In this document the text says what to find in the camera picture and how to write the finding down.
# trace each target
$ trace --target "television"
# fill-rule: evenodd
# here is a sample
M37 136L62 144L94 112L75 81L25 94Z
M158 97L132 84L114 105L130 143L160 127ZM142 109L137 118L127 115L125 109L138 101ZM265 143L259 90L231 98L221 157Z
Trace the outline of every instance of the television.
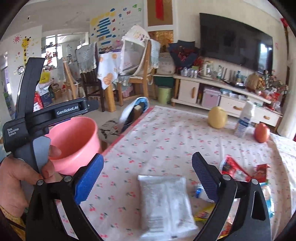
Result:
M225 60L259 73L272 70L272 37L247 24L200 13L200 55Z

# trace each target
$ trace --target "tv stand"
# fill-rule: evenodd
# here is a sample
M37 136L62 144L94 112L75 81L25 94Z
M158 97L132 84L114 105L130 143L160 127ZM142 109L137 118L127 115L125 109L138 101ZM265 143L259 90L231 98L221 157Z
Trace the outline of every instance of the tv stand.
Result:
M205 80L202 78L184 77L177 74L175 74L173 77L176 79L176 84L175 84L174 97L171 99L172 106L175 106L175 103L178 103L178 104L189 105L189 106L193 106L193 107L201 108L205 110L210 110L211 108L204 107L201 104L197 104L198 89L200 84L205 84L205 85L210 85L218 88L231 90L233 92L245 95L252 102L257 101L260 103L267 103L267 104L271 103L271 101L261 96L258 96L245 89L239 89L239 88L233 87L221 80L212 81L212 80ZM237 98L231 98L228 95L221 95L219 106L222 107L227 112L228 115L239 117L243 107L245 106L245 103L246 101L243 101ZM277 111L272 111L263 107L256 107L253 122L254 123L263 122L265 124L273 126L275 127L274 128L274 132L275 132L280 123L281 118L282 118L282 114Z

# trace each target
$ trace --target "kettle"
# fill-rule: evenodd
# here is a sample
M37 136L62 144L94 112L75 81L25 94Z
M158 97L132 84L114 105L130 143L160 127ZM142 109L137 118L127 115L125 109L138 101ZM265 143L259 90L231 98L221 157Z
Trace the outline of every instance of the kettle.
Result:
M205 77L211 77L213 71L213 61L205 61L203 64L203 72L202 75Z

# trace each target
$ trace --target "red apple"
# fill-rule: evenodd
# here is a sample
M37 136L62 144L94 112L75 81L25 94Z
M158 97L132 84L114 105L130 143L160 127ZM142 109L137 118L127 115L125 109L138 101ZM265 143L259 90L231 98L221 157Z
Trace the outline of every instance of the red apple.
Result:
M259 123L254 131L254 138L256 139L256 141L258 141L259 143L264 143L269 139L269 135L270 135L270 129L268 128L268 126L266 126L266 124L264 123Z

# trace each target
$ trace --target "cork board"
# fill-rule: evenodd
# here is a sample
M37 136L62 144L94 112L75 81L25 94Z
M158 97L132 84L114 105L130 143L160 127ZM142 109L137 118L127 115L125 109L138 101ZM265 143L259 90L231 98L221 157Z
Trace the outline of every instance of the cork board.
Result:
M173 24L172 0L163 0L163 19L164 20L160 20L156 18L155 0L147 0L147 10L148 10L148 27Z
M150 38L158 41L161 45L160 52L167 52L168 44L174 41L173 30L161 30L161 31L150 31L148 32Z

